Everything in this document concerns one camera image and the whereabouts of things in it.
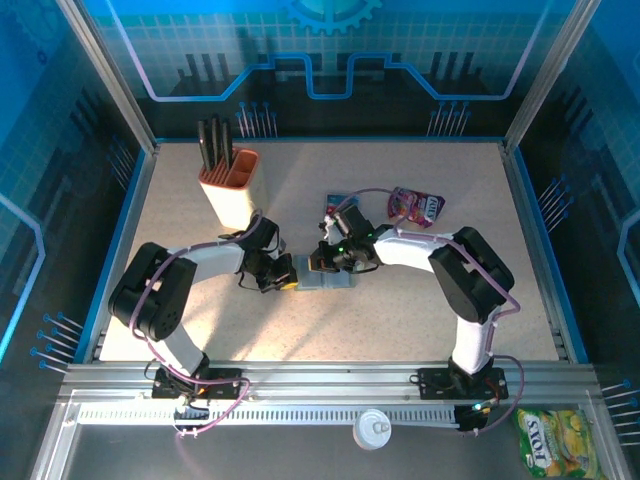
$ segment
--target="snack bag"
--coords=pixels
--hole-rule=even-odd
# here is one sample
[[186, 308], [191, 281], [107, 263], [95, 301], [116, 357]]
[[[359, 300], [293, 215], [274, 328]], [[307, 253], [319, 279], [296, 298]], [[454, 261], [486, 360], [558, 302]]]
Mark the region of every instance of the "snack bag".
[[394, 195], [389, 197], [389, 218], [406, 215], [407, 205], [411, 205], [407, 220], [424, 228], [433, 225], [444, 207], [444, 198], [437, 195], [400, 187], [396, 187], [393, 193]]
[[519, 408], [513, 419], [520, 431], [520, 456], [534, 477], [606, 480], [581, 410]]

